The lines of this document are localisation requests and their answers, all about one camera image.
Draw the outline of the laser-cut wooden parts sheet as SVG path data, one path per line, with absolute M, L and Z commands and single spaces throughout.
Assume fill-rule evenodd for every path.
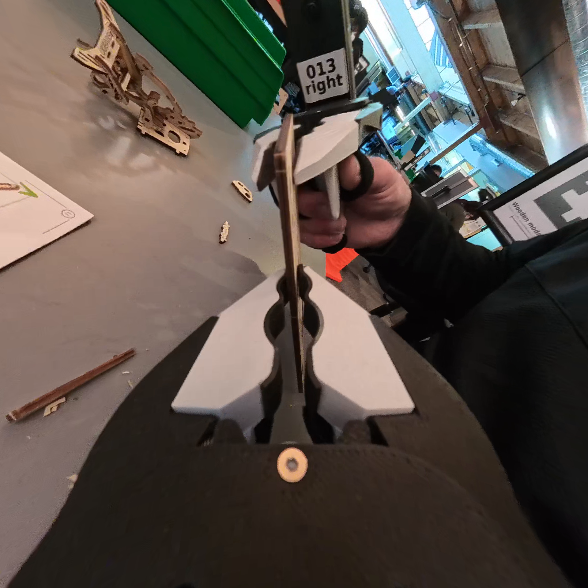
M 299 393 L 304 393 L 306 366 L 303 343 L 304 302 L 300 295 L 299 279 L 303 264 L 300 253 L 298 196 L 293 178 L 296 159 L 294 116 L 286 115 L 280 127 L 269 129 L 265 134 L 279 134 L 274 152 L 276 178 L 272 183 L 275 184 L 274 191 L 281 217 L 285 257 L 285 296 L 290 308 L 297 385 Z

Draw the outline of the silver metal duct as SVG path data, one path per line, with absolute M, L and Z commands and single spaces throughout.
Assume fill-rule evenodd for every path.
M 548 164 L 587 143 L 587 112 L 563 1 L 496 1 Z

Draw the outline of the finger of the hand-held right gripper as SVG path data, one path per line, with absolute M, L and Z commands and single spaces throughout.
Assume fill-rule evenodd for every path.
M 381 129 L 383 107 L 379 102 L 324 118 L 296 147 L 295 185 L 327 172 L 355 153 L 363 141 Z
M 258 134 L 254 137 L 252 182 L 261 192 L 275 180 L 274 152 L 279 134 Z

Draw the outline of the assembled wooden model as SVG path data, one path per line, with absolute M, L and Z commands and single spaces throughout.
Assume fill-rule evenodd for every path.
M 191 139 L 202 130 L 184 115 L 168 86 L 156 75 L 151 63 L 128 47 L 106 1 L 95 1 L 100 16 L 100 33 L 93 45 L 77 40 L 71 58 L 89 69 L 92 84 L 105 96 L 139 109 L 137 129 L 187 156 Z

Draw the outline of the person's right hand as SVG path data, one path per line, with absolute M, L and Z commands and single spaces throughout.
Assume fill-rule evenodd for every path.
M 337 219 L 331 216 L 326 192 L 307 182 L 298 188 L 300 241 L 314 249 L 338 245 L 355 250 L 377 248 L 389 242 L 401 227 L 412 193 L 403 176 L 385 159 L 364 158 L 373 169 L 373 181 L 364 195 L 341 204 Z

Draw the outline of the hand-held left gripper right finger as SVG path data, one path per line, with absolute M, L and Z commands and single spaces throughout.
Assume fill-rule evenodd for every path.
M 415 403 L 372 316 L 314 270 L 299 271 L 307 350 L 303 418 L 313 442 L 334 442 L 344 427 L 410 415 Z

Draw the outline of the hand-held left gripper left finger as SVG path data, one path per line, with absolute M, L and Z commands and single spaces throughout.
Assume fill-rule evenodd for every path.
M 295 386 L 285 271 L 277 270 L 214 317 L 210 334 L 171 403 L 175 413 L 231 420 L 248 442 L 269 442 Z

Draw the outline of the dark wooden stick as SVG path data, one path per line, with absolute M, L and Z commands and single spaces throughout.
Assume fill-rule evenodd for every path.
M 54 402 L 61 400 L 71 392 L 86 385 L 92 380 L 99 378 L 103 374 L 107 373 L 108 371 L 112 370 L 113 368 L 119 366 L 120 364 L 126 362 L 127 360 L 135 356 L 136 349 L 128 349 L 123 353 L 115 355 L 108 361 L 100 364 L 99 366 L 89 371 L 86 371 L 77 378 L 74 378 L 63 385 L 58 386 L 52 391 L 43 394 L 42 396 L 19 408 L 13 409 L 12 411 L 6 414 L 5 418 L 10 423 L 20 422 L 28 418 L 29 416 L 33 415 L 34 413 L 38 412 L 40 409 L 45 409 Z

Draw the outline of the green plastic bin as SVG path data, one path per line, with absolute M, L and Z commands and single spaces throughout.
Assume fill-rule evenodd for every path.
M 286 49 L 248 1 L 107 3 L 239 128 L 271 115 Z

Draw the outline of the person's right forearm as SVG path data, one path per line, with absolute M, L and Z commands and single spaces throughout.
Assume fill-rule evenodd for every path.
M 521 247 L 492 252 L 463 239 L 437 207 L 415 192 L 398 232 L 359 249 L 410 313 L 456 323 L 526 262 Z

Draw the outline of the white instruction booklet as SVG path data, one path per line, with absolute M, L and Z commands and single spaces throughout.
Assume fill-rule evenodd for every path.
M 1 153 L 1 269 L 93 218 L 91 212 Z

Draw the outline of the framed sign with marker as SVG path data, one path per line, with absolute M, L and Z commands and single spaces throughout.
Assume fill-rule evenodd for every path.
M 587 219 L 587 145 L 487 202 L 480 215 L 501 245 Z

